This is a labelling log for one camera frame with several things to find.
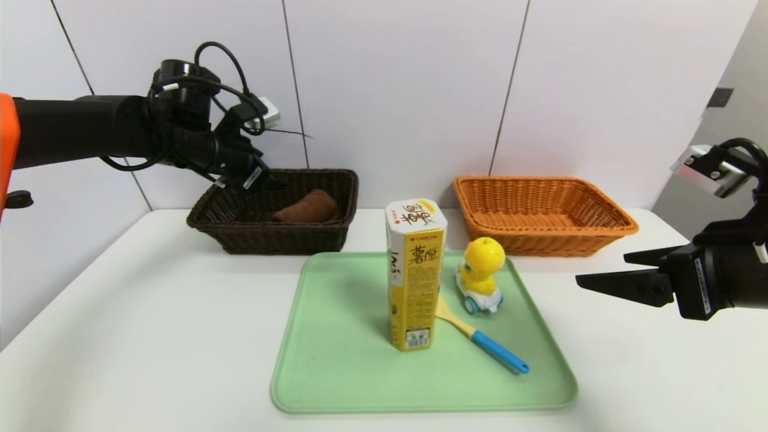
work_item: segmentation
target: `plastic tray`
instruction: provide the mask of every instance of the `plastic tray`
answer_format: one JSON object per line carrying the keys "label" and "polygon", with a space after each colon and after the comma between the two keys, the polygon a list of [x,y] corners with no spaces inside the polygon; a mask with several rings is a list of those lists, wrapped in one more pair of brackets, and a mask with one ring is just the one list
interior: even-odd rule
{"label": "plastic tray", "polygon": [[291,414],[546,410],[572,403],[576,378],[512,264],[495,277],[505,296],[497,314],[461,306],[446,252],[441,292],[456,315],[531,365],[514,374],[451,324],[438,320],[428,350],[389,343],[386,253],[324,253],[302,270],[272,382]]}

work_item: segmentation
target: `wicker basket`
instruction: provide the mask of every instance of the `wicker basket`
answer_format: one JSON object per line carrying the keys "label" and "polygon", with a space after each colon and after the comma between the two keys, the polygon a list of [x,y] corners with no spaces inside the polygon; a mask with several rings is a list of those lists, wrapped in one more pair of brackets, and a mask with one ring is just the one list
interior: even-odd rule
{"label": "wicker basket", "polygon": [[460,177],[454,188],[472,239],[507,254],[587,257],[637,223],[594,185],[563,177]]}
{"label": "wicker basket", "polygon": [[[340,251],[357,209],[357,174],[350,170],[270,172],[276,188],[253,193],[211,186],[187,217],[187,224],[215,238],[230,254],[311,255]],[[272,215],[297,203],[313,189],[327,192],[340,218],[322,224],[272,221]]]}

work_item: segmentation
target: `orange wicker basket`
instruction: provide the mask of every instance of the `orange wicker basket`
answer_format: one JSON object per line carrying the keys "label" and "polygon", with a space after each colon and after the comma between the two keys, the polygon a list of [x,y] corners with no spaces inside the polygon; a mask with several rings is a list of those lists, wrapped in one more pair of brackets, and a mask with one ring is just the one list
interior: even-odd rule
{"label": "orange wicker basket", "polygon": [[588,257],[639,229],[593,184],[569,177],[460,177],[454,181],[472,239],[507,254]]}

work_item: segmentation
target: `toy duck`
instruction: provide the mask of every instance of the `toy duck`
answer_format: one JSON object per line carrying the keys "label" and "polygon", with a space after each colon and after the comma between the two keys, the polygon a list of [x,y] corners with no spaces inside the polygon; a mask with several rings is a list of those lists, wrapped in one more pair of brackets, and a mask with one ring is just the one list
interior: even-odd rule
{"label": "toy duck", "polygon": [[504,301],[493,274],[504,267],[504,248],[490,237],[480,237],[467,244],[464,259],[456,269],[456,284],[464,294],[464,308],[470,315],[478,311],[494,314]]}

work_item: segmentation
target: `chinese characters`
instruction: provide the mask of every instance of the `chinese characters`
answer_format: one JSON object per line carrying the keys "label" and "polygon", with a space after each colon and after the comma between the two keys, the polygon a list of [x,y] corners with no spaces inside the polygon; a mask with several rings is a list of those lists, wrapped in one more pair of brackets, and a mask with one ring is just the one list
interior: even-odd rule
{"label": "chinese characters", "polygon": [[400,214],[400,220],[408,222],[409,225],[413,225],[419,221],[423,221],[424,225],[433,223],[433,220],[431,219],[432,214],[425,210],[421,204],[404,205],[402,208],[405,209],[406,212]]}
{"label": "chinese characters", "polygon": [[423,244],[418,244],[411,249],[411,264],[421,264],[433,261],[437,258],[437,248],[425,249]]}

